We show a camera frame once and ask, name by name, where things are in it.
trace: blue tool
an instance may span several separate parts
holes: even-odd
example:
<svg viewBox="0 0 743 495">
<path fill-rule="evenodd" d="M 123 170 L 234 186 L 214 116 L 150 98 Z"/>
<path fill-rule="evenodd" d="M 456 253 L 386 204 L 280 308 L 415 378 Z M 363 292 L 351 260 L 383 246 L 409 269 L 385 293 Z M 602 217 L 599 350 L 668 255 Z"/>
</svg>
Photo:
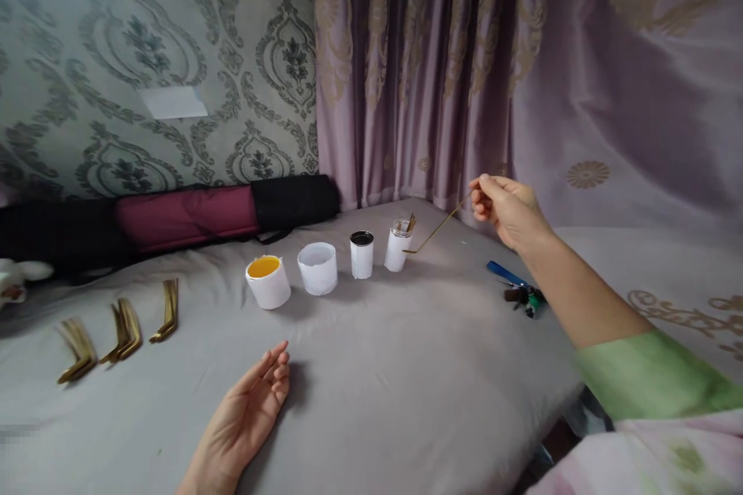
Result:
<svg viewBox="0 0 743 495">
<path fill-rule="evenodd" d="M 514 287 L 513 290 L 507 290 L 503 293 L 505 301 L 516 302 L 516 305 L 513 308 L 514 310 L 524 306 L 526 316 L 530 319 L 534 319 L 536 310 L 546 302 L 542 292 L 495 261 L 488 262 L 488 269 L 499 277 L 505 278 L 508 281 L 505 284 Z"/>
<path fill-rule="evenodd" d="M 529 283 L 516 275 L 514 275 L 512 272 L 510 272 L 507 268 L 502 267 L 495 261 L 490 261 L 488 263 L 488 268 L 493 271 L 496 275 L 502 276 L 505 278 L 508 282 L 513 284 L 514 286 L 529 286 Z"/>
</svg>

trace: white plush toy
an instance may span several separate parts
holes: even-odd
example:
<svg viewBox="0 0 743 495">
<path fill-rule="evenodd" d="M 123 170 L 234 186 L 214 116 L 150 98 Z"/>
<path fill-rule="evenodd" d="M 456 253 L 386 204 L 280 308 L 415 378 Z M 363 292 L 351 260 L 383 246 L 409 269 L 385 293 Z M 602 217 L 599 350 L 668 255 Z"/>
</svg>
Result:
<svg viewBox="0 0 743 495">
<path fill-rule="evenodd" d="M 27 280 L 49 278 L 54 269 L 41 261 L 16 263 L 12 259 L 0 259 L 0 309 L 6 303 L 20 303 L 26 300 Z"/>
</svg>

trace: cup of yellow paint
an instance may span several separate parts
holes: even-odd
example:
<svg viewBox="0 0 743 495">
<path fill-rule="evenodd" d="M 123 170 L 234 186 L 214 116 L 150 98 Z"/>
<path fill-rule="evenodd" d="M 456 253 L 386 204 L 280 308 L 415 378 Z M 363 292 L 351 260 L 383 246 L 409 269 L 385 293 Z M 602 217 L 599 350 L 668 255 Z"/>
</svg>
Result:
<svg viewBox="0 0 743 495">
<path fill-rule="evenodd" d="M 289 279 L 281 258 L 264 255 L 245 268 L 245 278 L 255 296 L 255 301 L 263 309 L 276 309 L 283 306 L 292 295 Z"/>
</svg>

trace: clear plastic cup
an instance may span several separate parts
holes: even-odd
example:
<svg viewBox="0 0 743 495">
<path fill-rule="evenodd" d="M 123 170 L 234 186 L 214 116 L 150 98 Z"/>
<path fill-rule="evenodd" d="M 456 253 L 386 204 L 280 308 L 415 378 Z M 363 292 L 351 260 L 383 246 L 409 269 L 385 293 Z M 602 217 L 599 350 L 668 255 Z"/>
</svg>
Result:
<svg viewBox="0 0 743 495">
<path fill-rule="evenodd" d="M 338 284 L 335 247 L 325 242 L 308 244 L 296 256 L 308 294 L 330 294 Z"/>
</svg>

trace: bed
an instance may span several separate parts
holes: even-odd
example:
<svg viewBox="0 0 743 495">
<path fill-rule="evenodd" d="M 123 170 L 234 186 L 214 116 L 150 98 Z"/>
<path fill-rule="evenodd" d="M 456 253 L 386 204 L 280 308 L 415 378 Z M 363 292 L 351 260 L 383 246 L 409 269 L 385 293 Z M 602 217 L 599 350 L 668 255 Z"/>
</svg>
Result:
<svg viewBox="0 0 743 495">
<path fill-rule="evenodd" d="M 422 200 L 343 213 L 264 247 L 233 242 L 145 261 L 83 287 L 47 286 L 0 312 L 4 493 L 172 493 L 226 390 L 288 339 L 292 387 L 239 493 L 505 493 L 578 396 L 572 348 L 548 309 L 514 312 L 493 259 L 519 258 L 451 221 L 401 273 L 383 266 L 390 223 L 416 213 L 414 246 L 443 219 Z M 375 269 L 350 273 L 348 237 L 375 235 Z M 306 294 L 296 255 L 337 249 L 339 283 Z M 284 258 L 291 299 L 267 312 L 245 281 Z M 144 336 L 163 323 L 162 281 L 180 281 L 180 327 L 76 384 L 54 326 L 79 316 L 98 355 L 116 344 L 108 305 L 125 296 Z"/>
</svg>

